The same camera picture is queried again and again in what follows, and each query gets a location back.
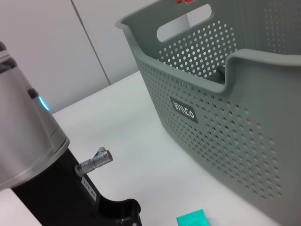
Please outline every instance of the white table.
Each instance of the white table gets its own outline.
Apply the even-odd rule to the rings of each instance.
[[[136,199],[143,226],[177,226],[176,218],[203,209],[210,226],[278,226],[208,174],[167,134],[139,72],[79,101],[55,115],[78,161],[99,147],[113,162],[89,173],[100,193],[111,200]],[[12,193],[10,212],[25,211]],[[0,209],[0,220],[4,216]]]

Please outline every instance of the sticky note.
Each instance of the sticky note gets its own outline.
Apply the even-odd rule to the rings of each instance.
[[[178,217],[177,222],[178,226],[209,226],[203,210]]]

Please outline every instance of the metal connector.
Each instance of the metal connector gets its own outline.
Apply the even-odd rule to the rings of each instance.
[[[110,151],[106,150],[104,147],[101,147],[98,149],[96,155],[92,159],[86,160],[75,166],[75,173],[77,176],[82,177],[83,175],[111,161],[113,161],[113,157]]]

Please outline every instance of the gray plastic basket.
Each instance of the gray plastic basket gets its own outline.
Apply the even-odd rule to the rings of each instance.
[[[160,26],[205,4],[209,19],[158,40]],[[300,226],[300,1],[162,0],[117,27],[169,134],[250,203]]]

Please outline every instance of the blue led light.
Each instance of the blue led light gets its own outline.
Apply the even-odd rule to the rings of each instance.
[[[41,97],[39,97],[39,99],[40,99],[40,102],[41,102],[41,104],[43,105],[43,107],[44,107],[47,111],[49,111],[49,108],[48,108],[48,106],[46,105],[46,103],[44,102],[44,100],[43,100]]]

